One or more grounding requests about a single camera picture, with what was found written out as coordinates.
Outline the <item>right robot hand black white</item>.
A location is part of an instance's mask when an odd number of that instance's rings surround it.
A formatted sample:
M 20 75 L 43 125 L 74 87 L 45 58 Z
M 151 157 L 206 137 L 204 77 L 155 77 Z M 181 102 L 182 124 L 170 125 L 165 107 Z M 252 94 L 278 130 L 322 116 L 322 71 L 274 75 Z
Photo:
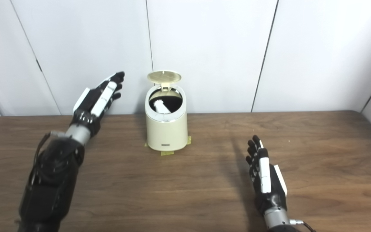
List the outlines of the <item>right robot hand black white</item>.
M 277 166 L 270 163 L 268 150 L 261 139 L 253 135 L 248 141 L 249 176 L 255 191 L 254 204 L 260 214 L 270 208 L 287 210 L 286 191 L 277 173 Z

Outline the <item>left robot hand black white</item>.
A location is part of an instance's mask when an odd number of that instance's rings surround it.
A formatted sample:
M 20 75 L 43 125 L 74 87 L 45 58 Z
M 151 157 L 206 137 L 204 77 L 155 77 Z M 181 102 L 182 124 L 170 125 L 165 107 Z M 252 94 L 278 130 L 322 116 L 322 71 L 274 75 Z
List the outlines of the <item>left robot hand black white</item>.
M 86 88 L 73 108 L 70 125 L 80 125 L 88 129 L 90 137 L 100 130 L 100 121 L 111 108 L 112 103 L 121 98 L 120 90 L 125 72 L 117 72 L 106 78 L 96 88 Z

